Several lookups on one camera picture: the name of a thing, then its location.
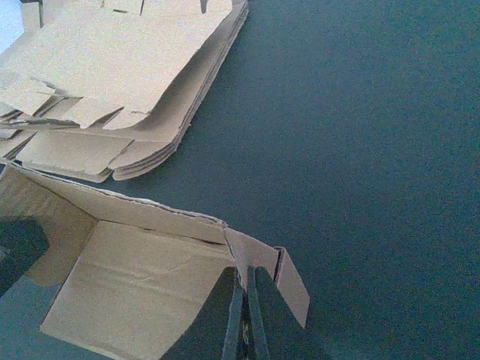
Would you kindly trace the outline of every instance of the cardboard flap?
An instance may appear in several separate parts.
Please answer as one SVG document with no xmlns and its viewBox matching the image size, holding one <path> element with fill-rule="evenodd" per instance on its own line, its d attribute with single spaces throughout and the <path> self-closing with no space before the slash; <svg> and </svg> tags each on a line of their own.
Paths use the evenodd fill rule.
<svg viewBox="0 0 480 360">
<path fill-rule="evenodd" d="M 277 250 L 228 227 L 225 229 L 225 238 L 235 259 L 244 289 L 247 288 L 248 266 L 254 268 L 262 266 L 268 271 L 271 278 L 274 278 L 278 261 Z"/>
<path fill-rule="evenodd" d="M 40 330 L 112 359 L 158 360 L 232 265 L 208 246 L 100 221 Z"/>
<path fill-rule="evenodd" d="M 48 238 L 49 250 L 27 275 L 44 286 L 64 281 L 97 220 L 11 166 L 5 168 L 0 179 L 0 218 L 33 218 Z"/>
<path fill-rule="evenodd" d="M 33 136 L 34 131 L 20 131 L 11 139 L 0 141 L 0 158 L 10 158 L 12 152 L 16 152 L 18 148 L 21 148 L 26 144 Z"/>
<path fill-rule="evenodd" d="M 84 97 L 76 102 L 60 119 L 76 122 L 80 125 L 80 128 L 85 129 L 121 108 L 122 106 L 114 103 Z"/>
<path fill-rule="evenodd" d="M 33 115 L 55 92 L 46 84 L 21 77 L 6 89 L 0 88 L 0 101 L 26 114 Z"/>
<path fill-rule="evenodd" d="M 277 288 L 298 323 L 304 328 L 307 322 L 310 296 L 287 250 L 283 247 L 279 247 L 279 249 L 282 255 L 277 270 Z"/>
<path fill-rule="evenodd" d="M 17 155 L 19 161 L 88 175 L 102 173 L 130 139 L 39 131 Z"/>
<path fill-rule="evenodd" d="M 40 174 L 11 164 L 39 185 L 71 201 L 100 220 L 186 236 L 205 242 L 225 245 L 226 224 L 204 214 L 182 211 L 147 199 L 134 199 L 107 190 L 98 190 L 73 181 Z"/>
</svg>

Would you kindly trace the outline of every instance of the flattened cardboard box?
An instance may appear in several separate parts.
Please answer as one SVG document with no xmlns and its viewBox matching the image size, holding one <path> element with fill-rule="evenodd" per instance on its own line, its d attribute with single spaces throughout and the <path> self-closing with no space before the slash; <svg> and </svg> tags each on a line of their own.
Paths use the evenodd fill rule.
<svg viewBox="0 0 480 360">
<path fill-rule="evenodd" d="M 223 221 L 9 163 L 0 217 L 34 218 L 49 250 L 27 275 L 63 282 L 40 330 L 112 359 L 159 359 L 188 329 L 227 267 L 246 288 L 265 267 L 301 326 L 309 297 L 286 251 Z"/>
<path fill-rule="evenodd" d="M 104 115 L 108 113 L 110 115 L 104 116 L 102 120 L 90 124 L 86 129 L 71 127 L 70 124 L 65 123 L 62 129 L 41 131 L 31 139 L 16 158 L 27 167 L 92 182 L 102 182 L 110 174 L 116 180 L 130 179 L 147 173 L 163 163 L 177 149 L 194 113 L 209 90 L 221 63 L 227 56 L 247 17 L 248 3 L 246 1 L 234 0 L 233 4 L 230 1 L 207 1 L 207 12 L 205 15 L 208 12 L 217 15 L 223 14 L 225 15 L 224 19 L 217 24 L 215 30 L 212 29 L 213 32 L 209 36 L 204 36 L 206 40 L 204 40 L 202 46 L 189 59 L 186 66 L 179 73 L 177 71 L 178 74 L 173 77 L 174 80 L 161 92 L 160 100 L 148 112 L 148 116 L 142 115 L 142 112 L 138 111 L 125 112 L 125 109 L 118 112 L 119 108 L 117 106 L 112 105 L 108 107 L 108 104 L 110 104 L 108 101 L 106 103 L 98 103 L 99 100 L 92 100 L 86 97 L 82 100 L 78 97 L 60 99 L 53 106 L 45 108 L 42 112 L 43 118 L 58 119 L 63 117 L 64 119 L 68 118 L 75 121 L 77 116 L 82 116 L 84 110 L 94 111 L 95 109 L 99 111 L 97 112 L 98 116 L 101 116 L 102 112 Z M 164 8 L 159 8 L 159 3 L 156 1 L 145 0 L 142 16 L 151 18 L 155 14 L 165 15 L 166 11 L 167 14 L 177 14 L 178 17 L 180 9 L 183 8 L 185 10 L 186 8 L 187 12 L 198 11 L 201 3 L 201 1 L 197 0 L 183 0 L 180 2 L 171 0 L 164 1 L 162 3 Z M 229 12 L 225 13 L 227 3 L 229 4 Z M 45 6 L 45 9 L 48 10 L 45 18 L 53 19 L 54 16 L 52 14 L 58 14 L 60 11 L 58 8 L 61 8 L 63 11 L 65 6 L 60 7 L 56 3 L 52 3 L 50 10 L 48 10 L 48 6 Z M 3 61 L 4 67 L 9 69 L 9 71 L 19 71 L 19 59 L 23 59 L 25 49 L 35 47 L 32 45 L 35 45 L 35 41 L 38 41 L 36 37 L 19 39 L 21 44 L 14 46 L 16 50 L 11 50 L 8 53 L 8 56 Z M 161 74 L 162 72 L 159 69 L 156 71 L 150 69 L 150 77 L 152 78 L 162 77 Z M 21 98 L 14 91 L 15 89 L 13 87 L 12 92 L 14 93 L 10 96 L 12 101 L 18 101 Z M 45 95 L 45 91 L 45 88 L 40 91 L 41 94 L 37 94 L 37 98 L 40 95 L 44 97 L 51 95 Z M 31 105 L 32 100 L 27 104 L 23 104 L 26 107 Z M 130 127 L 121 129 L 113 126 L 119 122 L 128 122 Z M 54 124 L 54 126 L 59 126 L 58 121 Z M 31 121 L 31 123 L 17 125 L 16 127 L 39 130 L 44 129 L 45 124 L 35 126 L 35 121 Z M 83 159 L 76 158 L 79 153 L 84 154 Z"/>
</svg>

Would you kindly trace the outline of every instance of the dark table surface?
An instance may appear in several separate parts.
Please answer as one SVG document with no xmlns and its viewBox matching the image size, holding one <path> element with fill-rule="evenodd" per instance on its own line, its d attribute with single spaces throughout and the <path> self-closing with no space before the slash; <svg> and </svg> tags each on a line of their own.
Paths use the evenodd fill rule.
<svg viewBox="0 0 480 360">
<path fill-rule="evenodd" d="M 477 1 L 252 0 L 178 151 L 95 186 L 286 247 L 334 359 L 480 359 L 479 24 Z"/>
</svg>

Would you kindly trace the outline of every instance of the cardboard sheet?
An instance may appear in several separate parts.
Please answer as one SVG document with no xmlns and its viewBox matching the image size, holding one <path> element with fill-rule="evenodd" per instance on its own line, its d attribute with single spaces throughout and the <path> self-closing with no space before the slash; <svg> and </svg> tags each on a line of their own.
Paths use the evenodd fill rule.
<svg viewBox="0 0 480 360">
<path fill-rule="evenodd" d="M 0 88 L 0 101 L 26 114 L 34 115 L 54 92 L 55 89 L 40 81 L 20 77 L 7 88 Z"/>
<path fill-rule="evenodd" d="M 109 162 L 131 141 L 45 130 L 34 136 L 18 154 L 17 159 L 32 165 L 97 175 L 101 174 Z"/>
<path fill-rule="evenodd" d="M 304 328 L 307 322 L 310 296 L 287 250 L 280 248 L 280 251 L 282 257 L 278 267 L 276 285 L 292 311 L 293 316 L 295 316 L 301 327 Z"/>
<path fill-rule="evenodd" d="M 198 1 L 191 2 L 200 7 Z M 31 74 L 70 95 L 148 114 L 231 6 L 159 18 L 69 1 L 57 19 L 37 31 L 29 46 L 4 66 Z M 13 95 L 4 98 L 11 101 Z M 111 121 L 109 127 L 124 128 L 121 119 Z"/>
<path fill-rule="evenodd" d="M 165 4 L 172 5 L 174 3 L 174 1 L 165 1 Z M 221 3 L 222 1 L 208 1 L 208 8 L 211 7 L 211 9 L 215 9 L 217 7 L 216 4 Z M 123 109 L 109 121 L 99 121 L 86 129 L 71 127 L 71 124 L 50 125 L 50 128 L 59 128 L 62 126 L 63 128 L 58 130 L 60 134 L 83 135 L 78 137 L 68 136 L 68 142 L 63 143 L 68 143 L 69 147 L 63 146 L 62 151 L 60 151 L 60 148 L 58 149 L 59 153 L 63 153 L 66 158 L 76 157 L 78 149 L 83 149 L 85 152 L 85 163 L 82 166 L 77 164 L 75 167 L 72 167 L 68 162 L 65 162 L 62 167 L 56 167 L 59 159 L 58 153 L 54 155 L 50 161 L 49 155 L 47 156 L 46 152 L 40 148 L 35 149 L 35 151 L 30 151 L 29 148 L 26 148 L 25 152 L 28 152 L 28 159 L 22 160 L 24 164 L 38 170 L 46 170 L 52 173 L 77 177 L 93 182 L 102 182 L 112 170 L 114 170 L 114 179 L 131 179 L 147 173 L 162 164 L 179 145 L 195 111 L 208 91 L 209 86 L 212 84 L 221 62 L 227 55 L 228 49 L 239 32 L 242 23 L 245 21 L 247 13 L 248 6 L 246 2 L 240 1 L 235 4 L 228 17 L 220 24 L 213 35 L 204 43 L 198 53 L 175 78 L 170 88 L 152 110 L 151 115 L 148 115 L 145 120 L 133 127 L 120 130 L 103 129 L 114 124 L 115 119 L 118 117 L 125 116 L 125 119 L 121 121 L 129 121 L 129 109 Z M 54 119 L 55 117 L 66 119 L 65 113 L 67 113 L 68 110 L 72 111 L 72 108 L 79 101 L 80 99 L 76 98 L 65 99 L 47 113 L 43 114 L 43 117 L 45 119 Z M 135 112 L 134 116 L 140 120 L 145 117 L 146 114 Z M 28 127 L 16 125 L 16 128 L 38 129 L 44 126 L 45 125 L 42 124 L 40 127 L 35 127 L 35 124 L 28 124 Z M 95 159 L 98 153 L 101 153 L 104 147 L 108 146 L 110 142 L 90 141 L 88 137 L 85 137 L 87 134 L 102 138 L 118 137 L 134 141 L 127 148 L 123 148 L 118 153 L 113 154 L 108 161 L 105 158 L 102 161 L 102 166 L 106 164 L 107 167 L 99 172 L 102 166 L 93 164 L 92 159 Z M 88 139 L 88 146 L 84 146 L 85 139 Z M 46 147 L 49 148 L 50 145 L 48 145 L 48 143 L 54 140 L 61 140 L 60 135 L 48 136 L 48 138 L 43 138 L 42 141 L 46 141 Z M 78 172 L 78 167 L 83 167 L 87 171 Z"/>
<path fill-rule="evenodd" d="M 100 221 L 40 330 L 112 359 L 158 360 L 232 265 L 205 245 Z"/>
</svg>

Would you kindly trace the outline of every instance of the cardboard panel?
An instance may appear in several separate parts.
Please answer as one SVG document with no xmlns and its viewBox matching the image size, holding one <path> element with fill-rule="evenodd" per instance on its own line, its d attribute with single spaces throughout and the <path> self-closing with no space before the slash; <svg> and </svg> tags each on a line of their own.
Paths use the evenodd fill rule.
<svg viewBox="0 0 480 360">
<path fill-rule="evenodd" d="M 44 286 L 64 281 L 97 220 L 9 166 L 0 179 L 0 218 L 34 218 L 48 238 L 49 250 L 27 275 Z"/>
<path fill-rule="evenodd" d="M 42 82 L 22 78 L 0 88 L 0 101 L 26 114 L 33 115 L 55 92 Z"/>
<path fill-rule="evenodd" d="M 214 217 L 176 210 L 151 200 L 134 199 L 16 167 L 95 218 L 225 245 L 225 223 Z"/>
<path fill-rule="evenodd" d="M 298 323 L 304 328 L 307 322 L 310 296 L 287 250 L 281 248 L 281 251 L 282 258 L 278 267 L 277 287 Z"/>
<path fill-rule="evenodd" d="M 126 137 L 142 141 L 172 142 L 178 136 L 179 128 L 185 118 L 192 117 L 200 105 L 220 67 L 218 59 L 223 60 L 227 54 L 246 16 L 246 2 L 233 8 L 232 13 L 204 43 L 188 66 L 175 78 L 172 86 L 163 94 L 151 111 L 151 115 L 144 121 L 134 127 L 121 130 L 104 130 L 101 126 L 94 125 L 85 130 L 64 129 L 63 131 L 106 137 Z M 205 91 L 199 94 L 206 85 Z M 110 122 L 106 124 L 105 128 L 109 128 L 109 125 Z"/>
<path fill-rule="evenodd" d="M 100 221 L 40 330 L 112 359 L 158 360 L 233 265 L 218 255 Z"/>
<path fill-rule="evenodd" d="M 39 131 L 16 158 L 39 166 L 97 175 L 131 142 L 130 139 L 45 130 Z"/>
</svg>

